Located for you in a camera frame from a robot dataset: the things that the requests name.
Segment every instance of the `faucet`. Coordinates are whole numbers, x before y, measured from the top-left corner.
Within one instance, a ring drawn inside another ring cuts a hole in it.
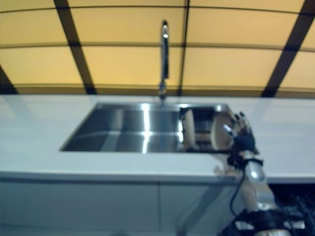
[[[165,79],[168,78],[168,37],[168,24],[166,20],[163,20],[161,30],[161,82],[159,84],[158,93],[162,102],[166,98]]]

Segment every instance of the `white countertop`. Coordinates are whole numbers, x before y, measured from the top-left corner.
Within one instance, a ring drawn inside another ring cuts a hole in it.
[[[221,181],[224,159],[208,154],[61,152],[97,102],[154,102],[148,96],[0,96],[2,177]],[[247,114],[270,182],[315,182],[315,100],[169,97],[166,102],[227,103]]]

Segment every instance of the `cabinet door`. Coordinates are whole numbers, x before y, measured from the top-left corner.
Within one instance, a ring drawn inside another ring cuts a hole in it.
[[[1,183],[1,223],[78,230],[158,231],[157,186]]]
[[[232,220],[229,201],[235,186],[161,186],[161,219],[163,231],[183,230],[188,233],[220,233]],[[234,209],[244,209],[240,196]]]

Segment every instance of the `yellow ceiling panel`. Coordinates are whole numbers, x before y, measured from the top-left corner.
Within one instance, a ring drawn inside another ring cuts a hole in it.
[[[68,0],[69,6],[183,6],[185,0]]]
[[[158,47],[83,47],[95,86],[158,86],[160,48]],[[179,84],[181,48],[170,48],[169,86]]]
[[[15,11],[55,7],[53,0],[1,0],[1,11]]]
[[[67,44],[56,10],[3,13],[0,45]]]
[[[72,16],[81,42],[159,43],[162,19],[170,27],[170,43],[180,43],[182,8],[75,8]]]
[[[315,21],[313,21],[305,39],[301,45],[302,49],[315,49]]]
[[[82,84],[69,47],[0,49],[0,63],[17,86]]]
[[[280,50],[187,48],[184,86],[264,87]]]
[[[289,68],[282,88],[315,89],[315,53],[298,52]]]
[[[290,13],[193,8],[187,41],[283,47],[296,17]]]
[[[304,0],[190,0],[190,5],[300,12],[303,2]]]

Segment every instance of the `stainless steel sink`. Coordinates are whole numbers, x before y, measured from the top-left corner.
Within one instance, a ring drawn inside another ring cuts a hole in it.
[[[98,103],[62,151],[184,152],[181,109],[227,111],[225,104]]]

